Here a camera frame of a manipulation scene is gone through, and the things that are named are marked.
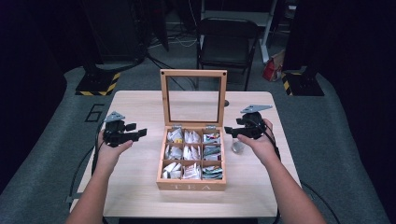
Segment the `forearm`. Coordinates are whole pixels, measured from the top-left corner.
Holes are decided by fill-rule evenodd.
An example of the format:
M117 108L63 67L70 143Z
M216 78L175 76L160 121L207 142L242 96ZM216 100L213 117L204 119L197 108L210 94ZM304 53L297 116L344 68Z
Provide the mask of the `forearm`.
M102 223L109 174L96 170L66 223Z
M321 213L280 161L266 164L285 223L326 223Z

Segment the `dark background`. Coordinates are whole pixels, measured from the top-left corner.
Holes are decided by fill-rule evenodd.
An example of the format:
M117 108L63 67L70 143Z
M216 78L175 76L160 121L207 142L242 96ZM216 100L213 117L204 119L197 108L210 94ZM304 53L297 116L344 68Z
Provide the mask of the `dark background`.
M99 6L106 1L96 2ZM396 124L393 70L396 64L396 7L389 0L364 0L346 1L343 3L346 7L338 10L341 2L300 1L284 66L294 69L314 64L333 84L346 111L361 161L389 219L396 222L393 213L396 210L396 153L392 141L396 134L393 127ZM122 4L130 7L134 1L121 1L114 7ZM4 110L1 190L27 157L62 101L65 72L85 62L103 63L106 52L110 52L107 58L119 56L124 61L141 56L134 49L142 41L144 43L146 36L142 36L139 29L136 31L142 23L135 23L133 18L136 17L131 11L124 14L125 18L128 15L131 18L131 21L124 18L128 29L122 25L109 26L119 29L119 36L131 37L123 38L120 43L121 49L129 46L128 51L117 54L111 53L115 46L104 51L103 46L98 45L95 33L98 30L92 29L91 14L87 13L96 6L93 3L85 6L87 8L77 0L7 0L0 3L0 71L4 87L1 97ZM119 13L120 8L113 9L114 13ZM154 24L162 22L161 16L159 18ZM100 22L106 27L107 22L114 21L103 17ZM329 35L329 30L338 32Z

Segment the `tea bag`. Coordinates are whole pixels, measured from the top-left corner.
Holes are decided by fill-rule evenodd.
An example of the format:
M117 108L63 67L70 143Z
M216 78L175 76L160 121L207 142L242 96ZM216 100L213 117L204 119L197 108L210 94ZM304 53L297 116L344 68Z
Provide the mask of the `tea bag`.
M207 166L202 169L203 179L222 179L222 168L219 166Z
M218 146L206 146L204 149L204 161L220 161L221 149Z
M168 145L168 146L166 146L166 148L165 148L165 158L166 158L167 160L169 160L169 156L170 156L170 151L169 151L169 145Z
M167 139L169 142L174 142L174 143L182 143L183 142L183 136L181 129L178 128L172 132L168 133Z
M186 143L201 143L201 137L196 131L184 132L184 141Z
M206 133L204 134L204 143L220 143L219 133Z
M181 155L183 152L179 147L172 147L171 151L169 153L169 158L168 160L181 160Z
M201 166L197 163L190 166L183 166L183 179L201 179Z
M190 161L191 160L191 151L189 149L188 146L184 146L184 150L183 150L183 159L186 161Z
M198 161L201 159L201 155L200 155L200 147L198 146L198 149L196 149L195 147L191 146L191 157L193 160Z
M164 179L178 179L181 177L181 164L172 162L163 168Z

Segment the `hand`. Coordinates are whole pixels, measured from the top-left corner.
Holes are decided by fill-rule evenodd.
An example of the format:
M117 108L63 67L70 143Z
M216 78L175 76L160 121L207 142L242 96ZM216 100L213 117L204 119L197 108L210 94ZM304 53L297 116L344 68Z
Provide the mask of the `hand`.
M98 135L99 158L95 172L110 176L119 161L120 154L131 147L133 141L129 140L117 147L110 147L104 142L103 133L104 131L102 130Z
M264 119L263 121L267 126L267 129L265 131L268 133L268 136L270 136L272 140L274 140L274 136L272 133L273 124L268 119ZM257 140L248 138L242 134L238 134L237 137L239 141L245 143L253 149L254 154L256 154L257 158L259 158L263 165L266 165L268 161L279 161L275 153L274 146L266 135L263 135Z

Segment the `wooden box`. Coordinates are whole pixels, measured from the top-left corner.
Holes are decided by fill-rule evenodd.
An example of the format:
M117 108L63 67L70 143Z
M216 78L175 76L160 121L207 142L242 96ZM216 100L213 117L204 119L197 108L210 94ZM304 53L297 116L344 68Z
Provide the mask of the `wooden box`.
M161 83L165 130L158 188L225 190L222 125L227 71L162 69ZM186 135L199 136L200 141L186 141Z

